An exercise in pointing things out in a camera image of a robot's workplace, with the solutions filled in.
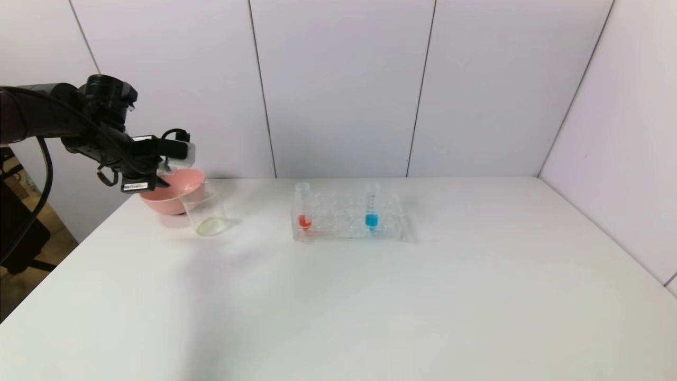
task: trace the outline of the cable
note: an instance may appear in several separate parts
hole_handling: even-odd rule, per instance
[[[89,125],[90,125],[91,127],[93,127],[97,132],[99,132],[99,133],[101,134],[101,136],[103,136],[105,139],[107,139],[107,141],[111,144],[111,146],[112,146],[116,151],[118,151],[118,153],[119,153],[120,156],[122,157],[122,160],[123,160],[125,163],[127,163],[127,165],[129,165],[129,167],[130,167],[131,169],[133,169],[134,171],[136,171],[136,172],[138,172],[138,173],[140,173],[140,174],[151,174],[151,173],[153,173],[153,172],[156,171],[156,166],[155,166],[155,165],[153,166],[153,168],[150,168],[150,169],[140,169],[140,168],[138,168],[138,167],[136,166],[136,164],[134,163],[134,159],[131,158],[131,157],[129,156],[129,153],[128,153],[127,151],[123,150],[123,149],[115,142],[115,140],[114,140],[113,138],[111,138],[110,135],[108,135],[108,132],[107,132],[105,129],[101,128],[99,125],[97,125],[97,124],[94,123],[93,121],[89,120],[86,116],[84,116],[82,113],[80,113],[80,111],[76,110],[75,108],[73,108],[73,107],[72,107],[71,105],[69,105],[68,103],[65,103],[65,102],[63,102],[63,101],[61,101],[61,100],[58,100],[58,99],[56,99],[56,98],[52,98],[51,96],[48,96],[48,95],[45,95],[45,94],[42,94],[42,93],[39,93],[39,92],[34,92],[34,91],[32,91],[32,90],[29,90],[29,89],[23,89],[23,88],[21,88],[21,87],[2,87],[1,89],[4,90],[4,91],[7,92],[7,93],[9,93],[10,90],[11,90],[12,92],[16,92],[16,93],[19,93],[19,94],[26,94],[26,95],[29,95],[29,96],[34,96],[34,97],[36,97],[36,98],[40,98],[40,99],[42,99],[42,100],[46,100],[46,101],[51,102],[51,103],[54,103],[54,104],[56,104],[56,105],[58,105],[58,106],[60,106],[60,107],[62,107],[62,108],[65,108],[66,110],[68,110],[68,111],[72,112],[73,114],[75,114],[75,116],[77,116],[80,120],[82,120],[82,121],[84,121],[85,123],[89,124]]]
[[[162,137],[160,139],[165,139],[167,136],[169,136],[169,134],[174,134],[174,133],[179,133],[179,132],[183,132],[184,134],[186,133],[184,129],[180,129],[180,128],[168,129],[167,131],[165,131],[164,134],[162,134]]]
[[[162,134],[162,137],[160,137],[160,139],[166,139],[167,136],[169,136],[169,134],[177,134],[177,137],[178,137],[179,134],[185,136],[185,135],[187,135],[188,133],[187,133],[184,129],[180,129],[180,128],[172,128],[172,129],[168,129],[167,131],[165,131],[165,132]],[[171,172],[171,168],[169,167],[169,156],[165,156],[165,161],[164,161],[164,163],[163,163],[163,166],[164,166],[163,169],[164,169],[166,172]]]
[[[106,177],[106,175],[104,175],[104,173],[101,172],[101,170],[106,166],[107,161],[108,161],[108,159],[106,158],[106,151],[102,151],[101,152],[101,164],[96,169],[96,176],[99,178],[99,180],[101,180],[101,182],[104,183],[104,185],[114,186],[115,184],[118,183],[118,171],[117,171],[117,169],[111,168],[111,170],[113,171],[113,180],[108,179]]]
[[[19,242],[21,242],[21,239],[24,238],[24,235],[26,235],[30,227],[33,225],[33,222],[38,217],[38,214],[47,203],[47,198],[49,197],[49,192],[51,191],[51,183],[54,174],[51,165],[51,157],[49,156],[49,149],[47,148],[47,143],[45,143],[44,138],[37,137],[37,140],[38,144],[40,144],[40,149],[42,150],[43,158],[45,159],[45,167],[47,168],[47,178],[45,179],[45,188],[43,188],[43,194],[40,196],[40,201],[38,201],[38,205],[36,205],[33,211],[30,213],[28,220],[24,223],[24,226],[22,226],[22,228],[19,230],[19,233],[16,233],[16,235],[12,239],[12,242],[3,251],[2,257],[0,257],[0,264],[5,262],[5,260],[14,251],[14,249],[16,249],[16,246],[19,244]]]

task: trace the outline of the test tube with red liquid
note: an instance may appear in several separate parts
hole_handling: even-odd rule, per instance
[[[296,185],[297,205],[299,205],[299,226],[303,231],[308,231],[313,224],[313,217],[311,215],[311,197],[310,184],[307,182],[300,182]]]

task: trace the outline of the wooden floor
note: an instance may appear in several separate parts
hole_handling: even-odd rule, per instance
[[[4,167],[5,169],[9,169],[17,164],[18,161],[14,157],[7,160]],[[25,170],[22,170],[19,174],[21,175],[21,180],[17,181],[16,179],[18,176],[14,176],[14,179],[10,178],[6,181],[7,185],[9,185],[19,197],[24,196],[20,195],[20,193],[25,191],[25,198],[23,198],[22,201],[28,209],[33,210],[40,199],[40,193],[27,184]],[[49,203],[47,203],[42,212],[40,212],[38,219],[47,229],[49,229],[51,237],[45,244],[45,247],[43,247],[42,252],[35,257],[35,259],[51,264],[59,264],[78,245],[78,243],[61,222],[59,216],[56,215]],[[0,267],[0,322],[5,320],[19,303],[21,303],[21,301],[23,301],[23,299],[25,299],[25,297],[27,297],[30,292],[36,288],[46,276],[48,276],[48,274],[49,273],[46,271],[28,268],[23,273],[12,275],[7,272],[6,268]]]

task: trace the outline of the test tube rack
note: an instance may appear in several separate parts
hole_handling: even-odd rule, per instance
[[[378,195],[374,196],[374,185]],[[364,192],[312,191],[297,184],[291,211],[294,239],[392,239],[402,240],[405,219],[397,193],[381,191],[377,184]]]

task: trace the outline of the black robotic arm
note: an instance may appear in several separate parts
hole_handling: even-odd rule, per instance
[[[10,143],[36,136],[61,138],[66,150],[80,153],[100,166],[98,176],[108,186],[122,175],[124,193],[152,191],[167,186],[157,176],[171,162],[191,165],[194,145],[182,129],[176,140],[167,133],[132,138],[125,131],[128,110],[133,110],[137,92],[128,83],[107,75],[92,75],[79,89],[68,83],[0,87],[0,142]],[[102,173],[109,167],[114,179]]]

